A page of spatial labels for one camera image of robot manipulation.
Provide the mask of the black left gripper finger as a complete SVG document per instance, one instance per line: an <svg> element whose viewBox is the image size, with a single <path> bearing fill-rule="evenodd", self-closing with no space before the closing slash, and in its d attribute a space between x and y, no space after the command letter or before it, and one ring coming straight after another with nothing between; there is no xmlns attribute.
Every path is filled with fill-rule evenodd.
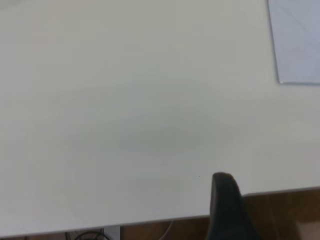
<svg viewBox="0 0 320 240"><path fill-rule="evenodd" d="M233 176L216 172L212 176L210 223L207 240L260 240Z"/></svg>

